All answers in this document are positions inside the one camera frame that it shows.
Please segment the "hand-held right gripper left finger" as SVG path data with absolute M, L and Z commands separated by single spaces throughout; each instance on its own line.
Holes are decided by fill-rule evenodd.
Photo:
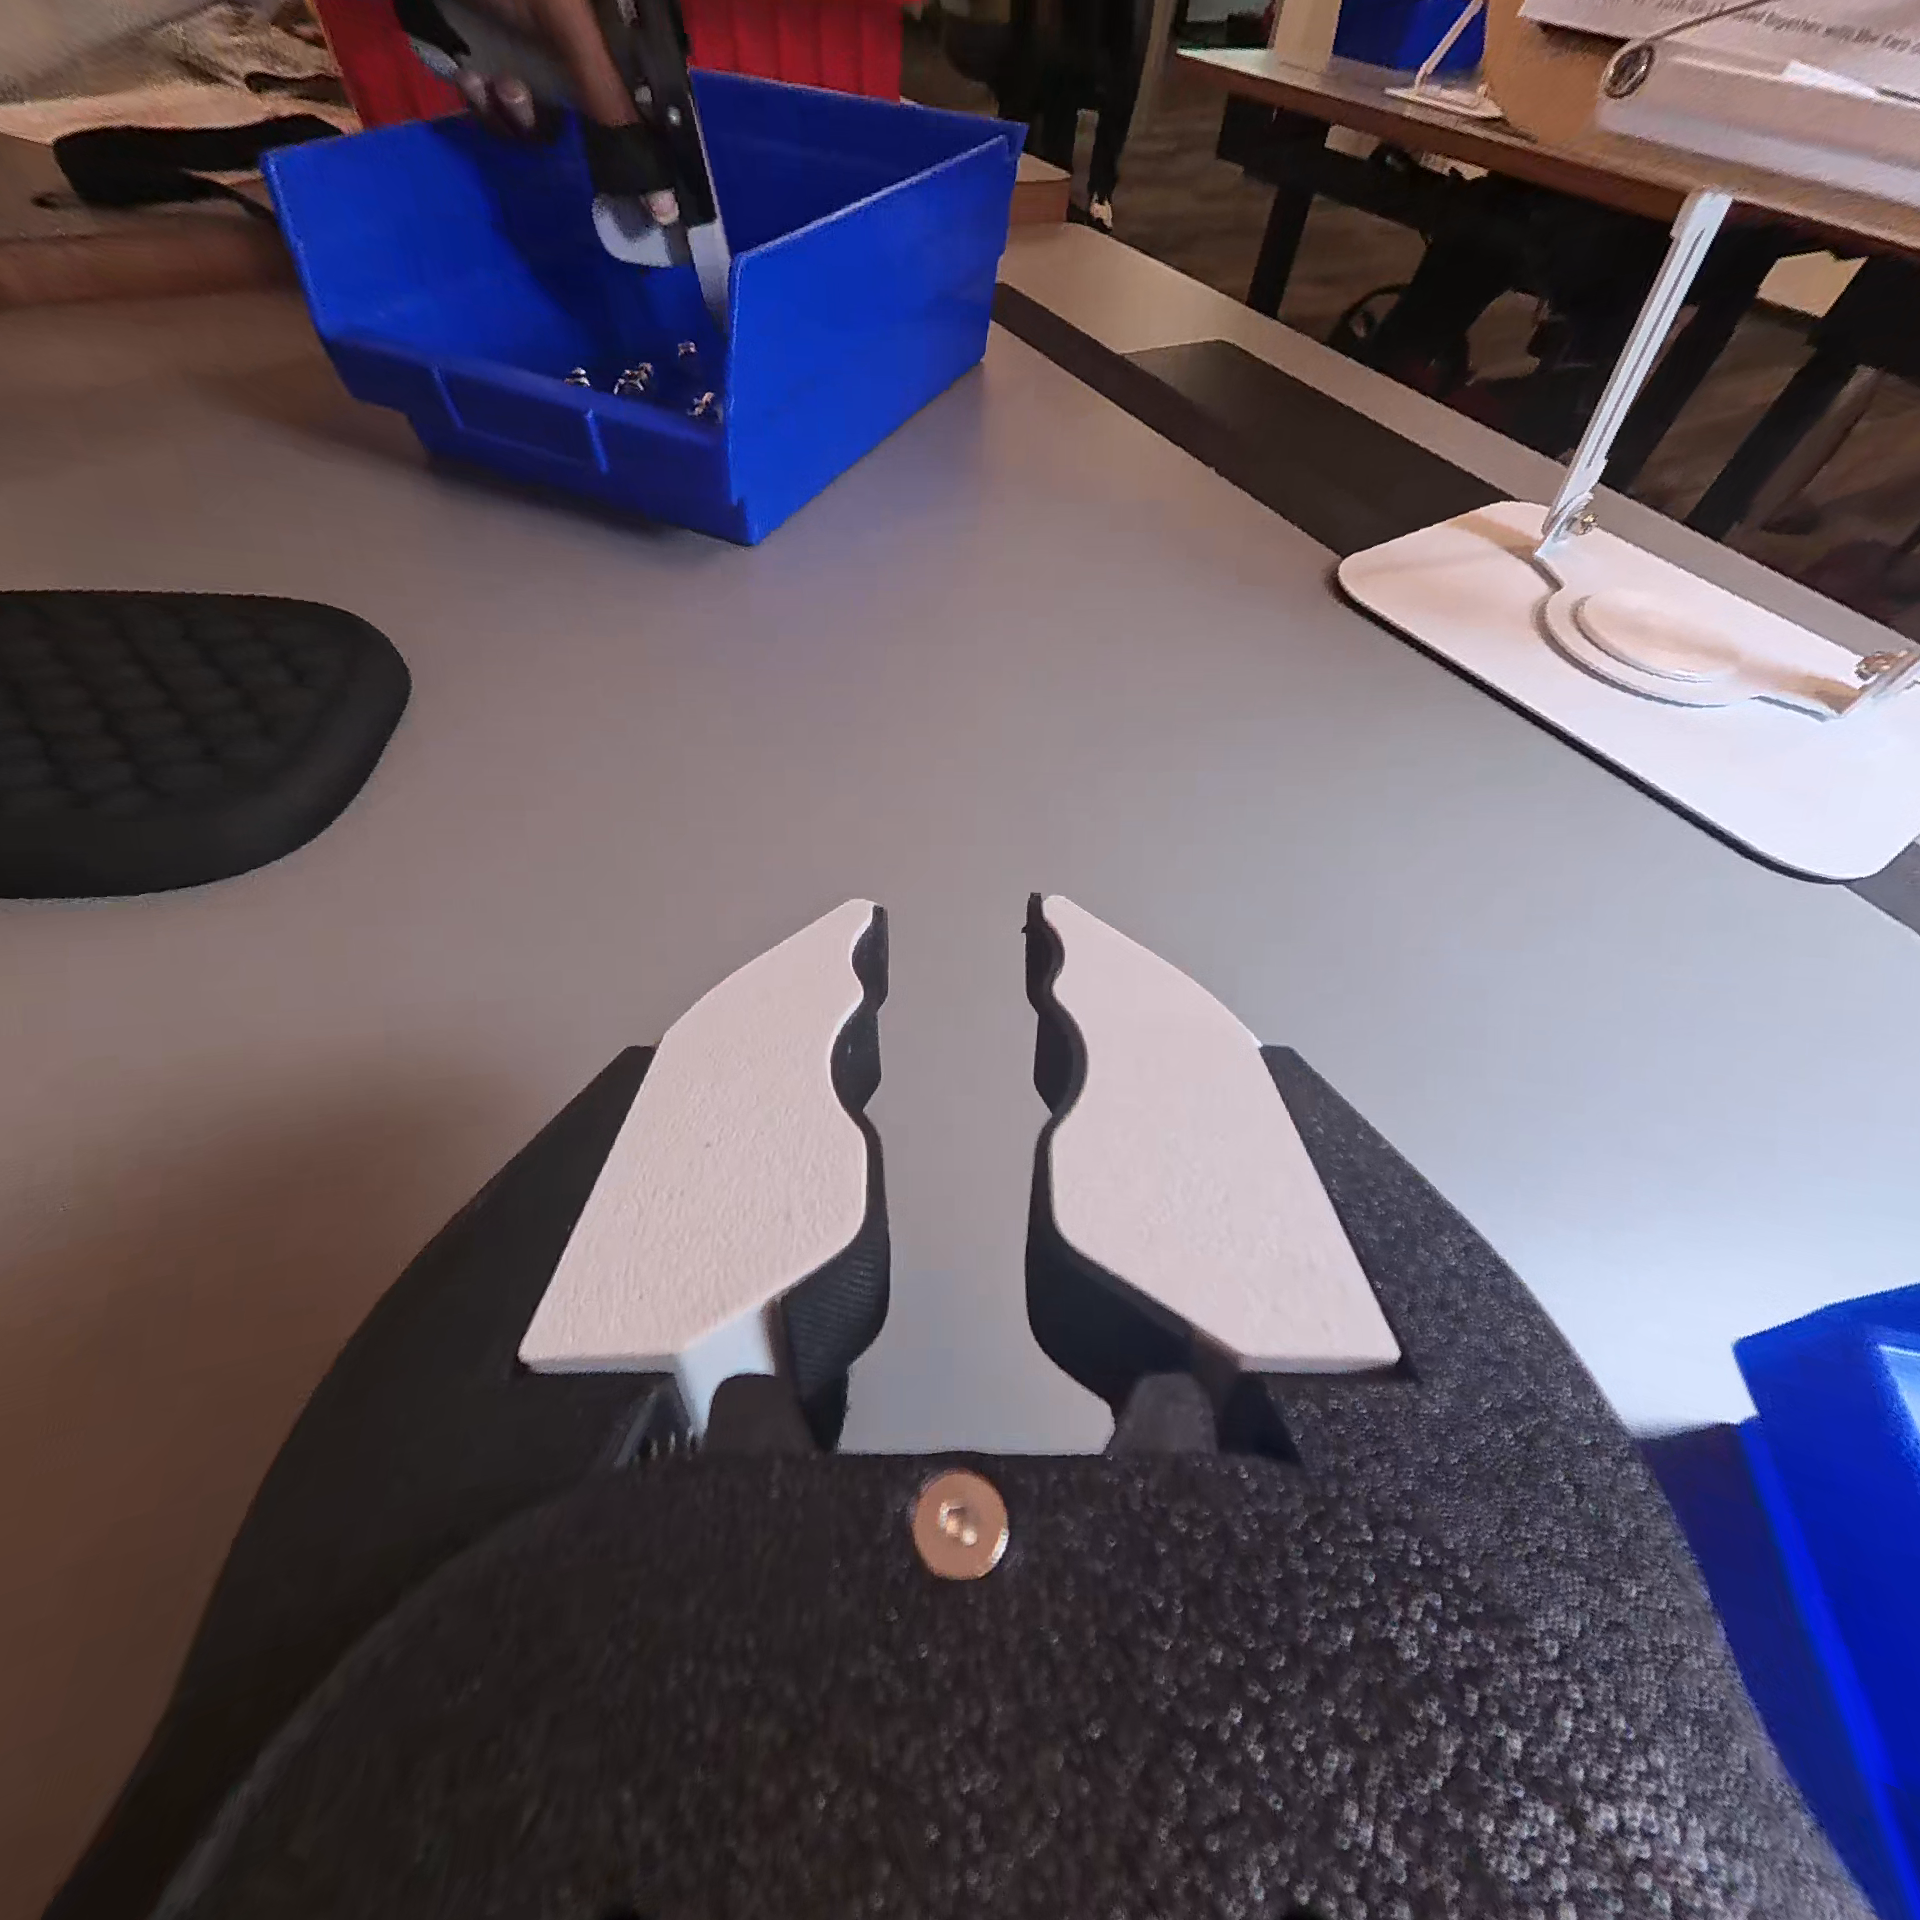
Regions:
M 673 1375 L 690 1427 L 779 1375 L 819 1429 L 890 1304 L 884 912 L 851 899 L 660 1037 L 522 1339 L 541 1375 Z

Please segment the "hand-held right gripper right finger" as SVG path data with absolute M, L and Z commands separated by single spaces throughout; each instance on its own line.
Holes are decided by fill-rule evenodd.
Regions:
M 1067 895 L 1031 895 L 1025 984 L 1045 1118 L 1025 1301 L 1108 1406 L 1188 1375 L 1384 1375 L 1402 1342 L 1257 1036 Z

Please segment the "blue plastic bin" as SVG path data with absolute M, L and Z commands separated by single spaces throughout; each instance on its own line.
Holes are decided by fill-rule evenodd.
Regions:
M 1468 3 L 1343 3 L 1332 57 L 1413 72 L 1449 35 Z M 1473 76 L 1482 69 L 1487 4 L 1451 41 L 1444 59 L 1432 70 L 1435 78 Z
M 1917 1284 L 1735 1344 L 1744 1439 L 1861 1789 L 1876 1902 L 1916 1916 Z
M 348 392 L 401 413 L 437 461 L 759 543 L 980 361 L 1016 127 L 713 70 L 692 101 L 732 249 L 730 337 L 690 265 L 604 252 L 576 125 L 513 142 L 448 117 L 272 153 L 279 229 Z M 732 181 L 826 153 L 905 187 L 740 252 Z M 713 359 L 720 425 L 684 415 L 682 341 Z M 637 361 L 656 392 L 613 397 Z M 576 365 L 592 391 L 560 381 Z

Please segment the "person's left hand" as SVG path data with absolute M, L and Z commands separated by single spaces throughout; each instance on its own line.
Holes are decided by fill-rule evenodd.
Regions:
M 569 108 L 600 127 L 645 127 L 636 95 L 640 13 L 619 3 L 441 3 L 451 85 L 483 119 L 536 132 L 549 108 Z

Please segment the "red plastic bin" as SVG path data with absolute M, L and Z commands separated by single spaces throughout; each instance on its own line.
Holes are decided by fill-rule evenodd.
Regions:
M 313 3 L 311 12 L 364 127 L 465 108 L 408 44 L 394 4 Z M 692 65 L 883 101 L 900 94 L 900 3 L 682 3 L 679 12 Z

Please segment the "white crumpled plastic bag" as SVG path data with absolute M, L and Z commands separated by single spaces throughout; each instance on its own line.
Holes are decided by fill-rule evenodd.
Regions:
M 129 48 L 135 85 L 186 79 L 345 108 L 341 69 L 308 3 L 205 4 Z

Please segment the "light wooden board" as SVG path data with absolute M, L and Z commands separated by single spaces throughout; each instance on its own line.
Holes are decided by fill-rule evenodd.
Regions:
M 4 309 L 99 299 L 181 297 L 288 280 L 293 265 L 277 237 L 267 189 L 253 179 L 267 153 L 315 147 L 343 132 L 315 112 L 267 117 L 265 101 L 208 92 L 181 95 L 216 104 L 212 127 L 135 127 L 122 115 L 107 127 L 67 140 L 68 160 L 91 153 L 106 172 L 95 181 L 124 198 L 88 201 L 57 157 L 56 142 L 4 132 Z M 800 155 L 789 176 L 732 181 L 736 204 L 730 232 L 740 252 L 773 244 L 821 219 L 840 219 L 856 204 L 905 187 L 905 179 L 856 181 L 831 160 L 851 153 Z M 234 185 L 191 198 L 188 187 Z M 1053 227 L 1067 217 L 1067 176 L 1041 160 L 1018 157 L 1003 196 L 1003 227 Z

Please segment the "white document stand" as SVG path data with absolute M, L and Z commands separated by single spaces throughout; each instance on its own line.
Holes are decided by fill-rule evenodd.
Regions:
M 1617 44 L 1594 131 L 1700 155 L 1551 504 L 1499 500 L 1337 565 L 1365 613 L 1698 825 L 1812 880 L 1864 880 L 1916 845 L 1916 647 L 1858 656 L 1607 532 L 1603 470 L 1735 192 L 1829 187 L 1916 212 L 1916 104 L 1653 62 Z

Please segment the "wooden office desk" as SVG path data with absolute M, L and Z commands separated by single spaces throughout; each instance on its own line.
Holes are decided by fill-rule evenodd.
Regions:
M 1403 283 L 1361 294 L 1329 345 L 1547 456 L 1572 451 L 1650 288 L 1685 195 L 1715 165 L 1647 140 L 1468 124 L 1386 70 L 1280 78 L 1267 54 L 1186 54 L 1224 94 L 1217 155 L 1273 187 L 1248 305 L 1275 318 L 1320 201 L 1420 232 Z M 1687 515 L 1721 536 L 1855 374 L 1916 387 L 1916 212 L 1829 187 L 1747 185 L 1685 301 L 1690 321 L 1629 405 L 1605 483 L 1629 488 L 1787 256 L 1861 259 L 1808 357 Z

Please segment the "black wrist rest pad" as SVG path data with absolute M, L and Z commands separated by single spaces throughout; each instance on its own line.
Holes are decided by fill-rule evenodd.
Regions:
M 341 607 L 244 591 L 3 595 L 3 899 L 259 870 L 364 791 L 415 693 Z

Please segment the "printed instruction sheet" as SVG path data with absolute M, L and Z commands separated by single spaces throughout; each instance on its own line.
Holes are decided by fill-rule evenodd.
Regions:
M 1916 3 L 1522 3 L 1543 30 L 1653 45 L 1653 62 L 1719 62 L 1770 79 L 1917 104 Z

